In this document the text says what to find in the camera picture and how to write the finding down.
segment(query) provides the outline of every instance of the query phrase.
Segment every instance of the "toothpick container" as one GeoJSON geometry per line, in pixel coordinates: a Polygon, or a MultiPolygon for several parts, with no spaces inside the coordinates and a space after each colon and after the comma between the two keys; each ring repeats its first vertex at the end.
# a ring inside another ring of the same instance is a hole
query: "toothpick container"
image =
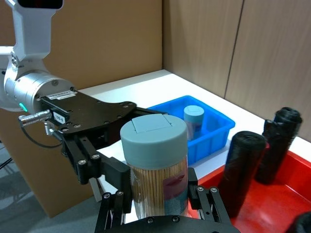
{"type": "Polygon", "coordinates": [[[187,126],[175,116],[140,116],[121,128],[136,214],[180,215],[188,206],[187,126]]]}

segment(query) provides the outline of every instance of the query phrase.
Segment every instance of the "white tabletop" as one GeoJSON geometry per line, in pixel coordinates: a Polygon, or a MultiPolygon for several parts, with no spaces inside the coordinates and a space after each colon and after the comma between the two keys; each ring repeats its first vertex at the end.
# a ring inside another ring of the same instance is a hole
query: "white tabletop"
{"type": "MultiPolygon", "coordinates": [[[[226,147],[192,165],[198,178],[209,174],[225,164],[228,146],[234,134],[244,130],[259,134],[262,134],[263,131],[264,119],[166,70],[159,70],[112,83],[90,87],[81,90],[81,92],[105,102],[132,101],[142,108],[148,108],[181,96],[190,95],[234,120],[236,125],[229,132],[226,147]]],[[[311,161],[311,143],[306,140],[296,137],[290,150],[302,158],[311,161]]],[[[107,157],[113,156],[120,161],[124,161],[124,154],[120,141],[99,151],[107,157]]],[[[99,181],[105,190],[112,189],[112,187],[104,181],[104,177],[99,178],[99,181]]]]}

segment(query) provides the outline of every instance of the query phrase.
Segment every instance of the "cable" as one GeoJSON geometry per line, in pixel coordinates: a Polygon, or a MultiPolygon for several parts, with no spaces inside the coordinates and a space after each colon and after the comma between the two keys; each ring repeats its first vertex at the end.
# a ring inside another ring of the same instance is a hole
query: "cable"
{"type": "Polygon", "coordinates": [[[47,148],[47,149],[53,149],[53,148],[56,148],[56,147],[59,147],[61,146],[62,144],[58,144],[58,145],[55,145],[55,146],[47,146],[47,145],[43,145],[37,141],[35,141],[32,137],[30,137],[30,135],[26,132],[25,128],[24,127],[21,127],[21,130],[23,131],[23,133],[25,134],[25,136],[30,140],[32,141],[33,143],[35,143],[37,146],[40,146],[40,147],[43,147],[43,148],[47,148]]]}
{"type": "Polygon", "coordinates": [[[3,164],[0,165],[0,170],[7,166],[10,162],[12,162],[12,158],[9,158],[7,161],[5,161],[3,164]]]}

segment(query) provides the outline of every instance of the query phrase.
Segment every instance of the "light blue bottle cap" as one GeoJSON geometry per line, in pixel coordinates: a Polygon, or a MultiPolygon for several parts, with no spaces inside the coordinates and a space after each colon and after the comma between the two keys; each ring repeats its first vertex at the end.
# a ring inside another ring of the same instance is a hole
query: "light blue bottle cap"
{"type": "Polygon", "coordinates": [[[139,116],[123,125],[120,134],[125,160],[138,168],[170,167],[188,152],[187,126],[175,116],[139,116]]]}
{"type": "Polygon", "coordinates": [[[184,120],[192,123],[202,123],[204,109],[197,105],[189,105],[184,109],[184,120]]]}

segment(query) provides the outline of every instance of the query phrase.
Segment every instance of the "label sticker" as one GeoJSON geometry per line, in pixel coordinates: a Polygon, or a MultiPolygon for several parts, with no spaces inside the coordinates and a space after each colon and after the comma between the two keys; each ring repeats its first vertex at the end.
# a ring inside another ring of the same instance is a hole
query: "label sticker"
{"type": "Polygon", "coordinates": [[[47,97],[50,100],[54,100],[54,99],[61,100],[61,99],[65,99],[65,98],[68,98],[68,97],[75,96],[75,94],[77,94],[77,92],[75,92],[75,91],[63,91],[63,92],[59,92],[59,93],[56,93],[56,94],[48,95],[47,97]]]}
{"type": "Polygon", "coordinates": [[[163,180],[165,215],[180,215],[187,207],[187,169],[178,175],[163,180]]]}
{"type": "Polygon", "coordinates": [[[53,116],[54,116],[54,119],[56,121],[58,121],[59,123],[61,123],[61,124],[65,124],[66,123],[66,120],[65,120],[65,118],[62,115],[60,115],[60,114],[58,114],[56,112],[53,112],[53,116]]]}

